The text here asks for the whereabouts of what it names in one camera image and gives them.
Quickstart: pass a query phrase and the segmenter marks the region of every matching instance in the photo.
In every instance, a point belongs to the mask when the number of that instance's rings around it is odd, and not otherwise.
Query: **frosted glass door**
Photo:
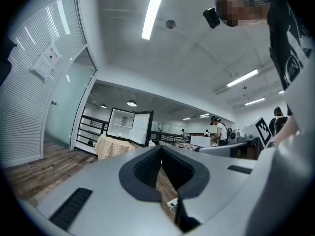
[[[95,73],[93,66],[73,62],[66,75],[60,78],[47,117],[45,139],[69,147],[75,116],[86,85]]]

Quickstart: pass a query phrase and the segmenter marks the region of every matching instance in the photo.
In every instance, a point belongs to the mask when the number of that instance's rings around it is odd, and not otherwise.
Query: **white t-shirt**
[[[221,134],[220,134],[219,141],[227,139],[227,130],[226,130],[225,126],[219,122],[217,124],[217,128],[221,128]]]

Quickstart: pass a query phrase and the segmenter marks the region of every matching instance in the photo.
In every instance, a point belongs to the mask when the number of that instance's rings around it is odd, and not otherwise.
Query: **black hair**
[[[282,113],[282,111],[281,111],[281,108],[279,108],[279,107],[276,107],[276,108],[275,108],[274,114],[275,114],[275,116],[283,116],[283,113]]]

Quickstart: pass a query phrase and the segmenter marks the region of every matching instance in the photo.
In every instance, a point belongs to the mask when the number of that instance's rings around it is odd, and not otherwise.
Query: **wooden floor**
[[[96,161],[95,156],[45,142],[43,159],[7,168],[5,173],[16,196],[36,207],[58,184]],[[156,190],[162,195],[162,209],[174,221],[175,215],[166,203],[176,198],[177,192],[162,168],[157,177]]]

